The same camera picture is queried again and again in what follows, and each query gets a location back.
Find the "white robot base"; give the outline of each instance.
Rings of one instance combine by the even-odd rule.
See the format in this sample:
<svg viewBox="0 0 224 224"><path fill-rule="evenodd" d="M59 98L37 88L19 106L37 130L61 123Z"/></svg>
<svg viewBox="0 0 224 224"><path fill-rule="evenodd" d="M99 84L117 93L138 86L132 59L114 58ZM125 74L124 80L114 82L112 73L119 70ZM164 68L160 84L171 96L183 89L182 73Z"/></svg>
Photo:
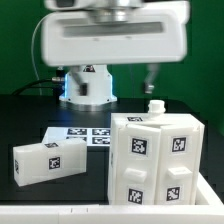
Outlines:
<svg viewBox="0 0 224 224"><path fill-rule="evenodd" d="M77 73L66 75L65 92L60 96L62 106L79 111L102 111L116 105L116 101L106 65L80 66Z"/></svg>

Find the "white bottle cap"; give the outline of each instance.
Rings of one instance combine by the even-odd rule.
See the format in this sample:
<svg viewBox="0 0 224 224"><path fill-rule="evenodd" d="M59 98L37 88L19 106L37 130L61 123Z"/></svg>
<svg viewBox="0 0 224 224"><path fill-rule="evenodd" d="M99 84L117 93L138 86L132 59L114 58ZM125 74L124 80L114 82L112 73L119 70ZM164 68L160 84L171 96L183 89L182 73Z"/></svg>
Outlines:
<svg viewBox="0 0 224 224"><path fill-rule="evenodd" d="M158 115L163 114L166 111L164 105L165 102L162 100L150 100L148 113Z"/></svg>

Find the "cable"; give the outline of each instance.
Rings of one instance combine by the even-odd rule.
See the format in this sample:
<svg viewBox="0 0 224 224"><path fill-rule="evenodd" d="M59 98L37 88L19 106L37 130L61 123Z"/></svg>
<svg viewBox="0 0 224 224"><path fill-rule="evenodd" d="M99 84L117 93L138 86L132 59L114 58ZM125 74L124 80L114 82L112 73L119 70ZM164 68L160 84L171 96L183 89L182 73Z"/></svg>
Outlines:
<svg viewBox="0 0 224 224"><path fill-rule="evenodd" d="M35 38L36 38L36 34L37 34L37 31L41 25L41 23L44 21L44 19L46 18L47 16L43 17L37 24L34 32L33 32L33 35L32 35L32 41L31 41L31 59L32 59L32 65L33 65L33 69L34 69L34 73L35 73L35 76L36 76L36 79L37 80L40 80L40 76L38 74L38 71L37 71L37 67L36 67L36 64L35 64L35 58L34 58L34 43L35 43Z"/></svg>
<svg viewBox="0 0 224 224"><path fill-rule="evenodd" d="M41 79L41 80L38 80L38 81L35 81L35 82L31 82L31 83L25 85L24 87L15 90L12 93L12 95L18 96L21 92L23 92L26 89L29 89L29 88L33 87L34 85L37 85L37 84L40 84L40 83L46 83L46 82L52 82L52 80L51 79Z"/></svg>

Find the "box with markers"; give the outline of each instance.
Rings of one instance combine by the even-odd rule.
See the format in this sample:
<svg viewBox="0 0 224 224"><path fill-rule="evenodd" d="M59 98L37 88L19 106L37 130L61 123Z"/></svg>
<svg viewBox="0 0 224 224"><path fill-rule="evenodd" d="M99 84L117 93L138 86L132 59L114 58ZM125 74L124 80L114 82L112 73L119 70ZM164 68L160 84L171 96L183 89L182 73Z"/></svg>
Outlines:
<svg viewBox="0 0 224 224"><path fill-rule="evenodd" d="M203 132L190 114L112 114L110 204L195 204Z"/></svg>
<svg viewBox="0 0 224 224"><path fill-rule="evenodd" d="M109 128L82 128L82 127L48 127L43 143L57 140L81 138L86 141L87 146L109 147Z"/></svg>

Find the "white block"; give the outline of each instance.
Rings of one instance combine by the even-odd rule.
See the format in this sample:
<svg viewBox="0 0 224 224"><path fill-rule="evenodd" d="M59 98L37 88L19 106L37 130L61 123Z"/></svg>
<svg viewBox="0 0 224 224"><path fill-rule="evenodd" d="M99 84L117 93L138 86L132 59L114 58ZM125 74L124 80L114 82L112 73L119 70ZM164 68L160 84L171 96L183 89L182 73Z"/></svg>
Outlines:
<svg viewBox="0 0 224 224"><path fill-rule="evenodd" d="M112 114L109 203L195 204L203 132L190 114Z"/></svg>
<svg viewBox="0 0 224 224"><path fill-rule="evenodd" d="M14 147L13 154L19 186L86 172L87 146L82 139Z"/></svg>

